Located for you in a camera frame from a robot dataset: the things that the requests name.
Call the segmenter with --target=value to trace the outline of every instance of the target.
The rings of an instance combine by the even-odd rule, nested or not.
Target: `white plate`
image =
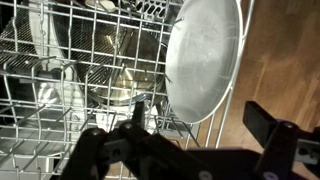
[[[220,106],[240,61],[242,31],[238,1],[185,1],[166,59],[168,98],[180,120],[201,122]]]

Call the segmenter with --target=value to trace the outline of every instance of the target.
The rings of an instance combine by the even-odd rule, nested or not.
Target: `wire basket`
[[[119,0],[112,10],[104,2],[0,2],[13,12],[0,35],[2,179],[60,175],[85,129],[111,131],[130,119],[136,101],[146,104],[149,133],[200,146],[200,125],[174,115],[164,83],[166,44],[183,1]],[[134,177],[117,164],[106,178]]]

